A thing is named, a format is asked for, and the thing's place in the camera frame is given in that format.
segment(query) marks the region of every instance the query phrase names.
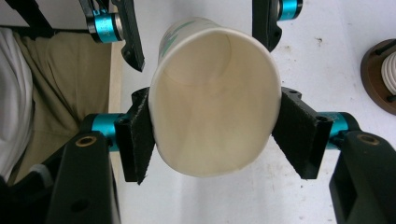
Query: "khaki pants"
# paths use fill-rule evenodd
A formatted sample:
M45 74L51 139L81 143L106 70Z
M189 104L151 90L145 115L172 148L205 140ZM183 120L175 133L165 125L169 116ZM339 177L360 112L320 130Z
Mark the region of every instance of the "khaki pants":
M111 47L85 34L15 38L34 82L33 132L14 174L19 181L73 137L85 116L107 112Z

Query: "white cloth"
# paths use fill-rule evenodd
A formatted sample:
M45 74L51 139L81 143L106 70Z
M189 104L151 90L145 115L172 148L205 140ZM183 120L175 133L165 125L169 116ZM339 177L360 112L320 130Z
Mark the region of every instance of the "white cloth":
M7 181L32 129L32 73L10 29L0 28L0 175Z

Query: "white paper cup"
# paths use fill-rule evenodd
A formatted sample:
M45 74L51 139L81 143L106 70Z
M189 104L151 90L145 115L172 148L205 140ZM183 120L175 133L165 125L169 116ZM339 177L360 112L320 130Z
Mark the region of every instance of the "white paper cup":
M222 175L253 162L280 99L276 64L253 37L203 18L165 33L148 105L159 153L176 171Z

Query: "white cable spool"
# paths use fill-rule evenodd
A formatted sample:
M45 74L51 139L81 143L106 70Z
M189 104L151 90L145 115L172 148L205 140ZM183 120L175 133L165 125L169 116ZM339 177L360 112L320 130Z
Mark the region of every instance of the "white cable spool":
M387 89L393 95L396 95L396 52L393 52L384 60L381 74Z

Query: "printed design on cup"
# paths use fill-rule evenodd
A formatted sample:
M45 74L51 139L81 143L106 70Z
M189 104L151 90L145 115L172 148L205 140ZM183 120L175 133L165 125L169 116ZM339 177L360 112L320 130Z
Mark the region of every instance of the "printed design on cup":
M177 35L178 35L178 31L183 29L184 27L194 23L195 21L188 21L180 26L178 26L173 32L168 33L163 41L163 45L161 46L161 57L163 57L163 55L165 55L166 51L169 50L169 48L172 46L173 42L176 40Z

